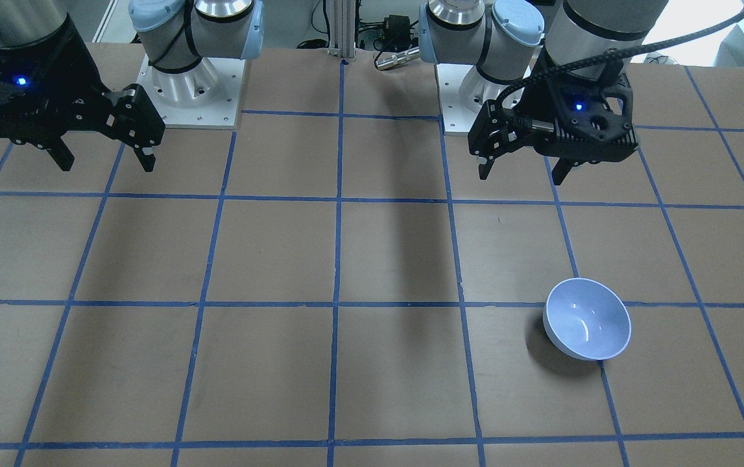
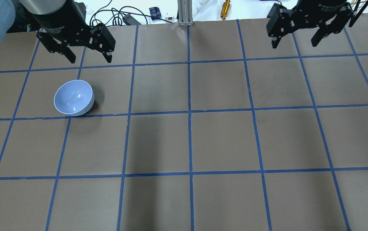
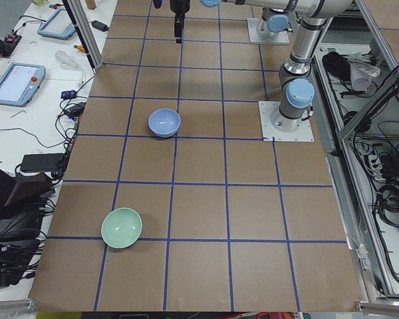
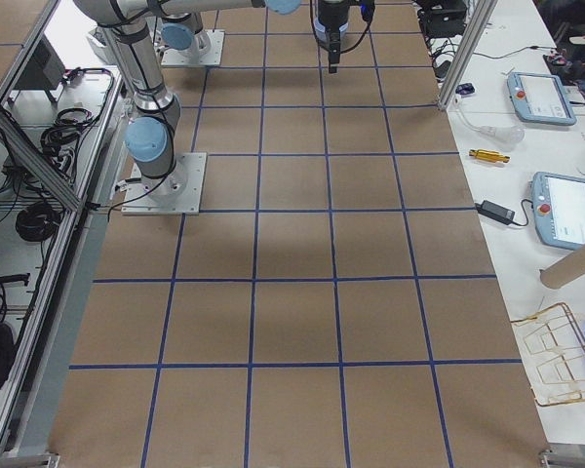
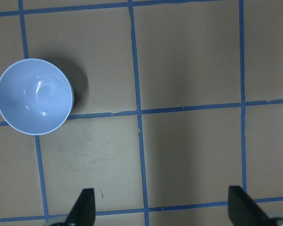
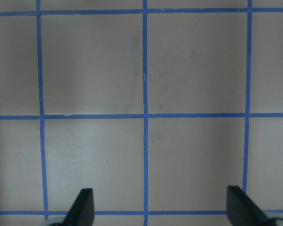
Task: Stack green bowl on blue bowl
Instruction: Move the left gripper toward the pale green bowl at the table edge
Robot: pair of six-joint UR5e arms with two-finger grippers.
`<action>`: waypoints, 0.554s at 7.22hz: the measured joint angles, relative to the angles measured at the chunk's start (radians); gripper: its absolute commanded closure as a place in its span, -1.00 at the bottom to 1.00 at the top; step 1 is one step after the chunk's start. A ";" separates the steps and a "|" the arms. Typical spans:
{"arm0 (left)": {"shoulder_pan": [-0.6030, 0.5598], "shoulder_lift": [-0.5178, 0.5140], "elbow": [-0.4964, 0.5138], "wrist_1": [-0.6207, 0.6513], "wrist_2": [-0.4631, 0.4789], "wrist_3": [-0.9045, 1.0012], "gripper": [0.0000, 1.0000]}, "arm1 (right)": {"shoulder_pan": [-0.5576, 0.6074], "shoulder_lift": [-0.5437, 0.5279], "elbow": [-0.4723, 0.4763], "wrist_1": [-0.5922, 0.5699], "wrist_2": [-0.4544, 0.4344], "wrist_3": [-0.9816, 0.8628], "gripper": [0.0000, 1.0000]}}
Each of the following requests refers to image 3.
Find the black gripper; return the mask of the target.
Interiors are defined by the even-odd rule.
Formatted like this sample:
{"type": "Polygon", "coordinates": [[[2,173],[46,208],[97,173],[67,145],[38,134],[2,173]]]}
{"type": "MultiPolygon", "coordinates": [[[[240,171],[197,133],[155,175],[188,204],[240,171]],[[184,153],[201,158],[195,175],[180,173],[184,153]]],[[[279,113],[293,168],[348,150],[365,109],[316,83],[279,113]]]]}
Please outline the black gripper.
{"type": "Polygon", "coordinates": [[[174,17],[174,37],[178,44],[182,43],[185,14],[190,10],[190,0],[170,0],[170,9],[174,17]]]}

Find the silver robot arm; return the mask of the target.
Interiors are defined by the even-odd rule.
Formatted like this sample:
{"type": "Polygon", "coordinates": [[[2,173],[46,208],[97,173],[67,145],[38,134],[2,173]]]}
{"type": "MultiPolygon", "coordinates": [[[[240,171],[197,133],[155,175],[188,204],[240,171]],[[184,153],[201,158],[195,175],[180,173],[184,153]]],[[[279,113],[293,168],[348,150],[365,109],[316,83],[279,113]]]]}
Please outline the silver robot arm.
{"type": "MultiPolygon", "coordinates": [[[[170,1],[170,10],[174,14],[174,37],[182,42],[186,13],[190,10],[190,1],[170,1]]],[[[282,9],[262,8],[260,18],[248,18],[249,42],[253,44],[288,45],[291,24],[288,13],[282,9]]]]}
{"type": "Polygon", "coordinates": [[[271,115],[272,125],[281,132],[294,132],[303,112],[312,104],[315,88],[307,80],[311,59],[325,34],[329,19],[345,11],[350,1],[233,1],[236,5],[303,12],[295,42],[279,70],[282,100],[271,115]]]}

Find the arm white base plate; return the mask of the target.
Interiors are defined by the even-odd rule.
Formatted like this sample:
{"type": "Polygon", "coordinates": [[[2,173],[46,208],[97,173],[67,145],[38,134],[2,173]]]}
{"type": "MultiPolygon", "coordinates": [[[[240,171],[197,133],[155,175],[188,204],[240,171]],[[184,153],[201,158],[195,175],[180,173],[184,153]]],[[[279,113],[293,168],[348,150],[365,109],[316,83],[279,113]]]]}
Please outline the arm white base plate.
{"type": "Polygon", "coordinates": [[[262,18],[248,18],[249,42],[256,45],[288,45],[287,31],[271,32],[262,18]]]}
{"type": "Polygon", "coordinates": [[[314,142],[307,111],[298,119],[285,118],[279,101],[259,101],[262,139],[266,142],[314,142]]]}

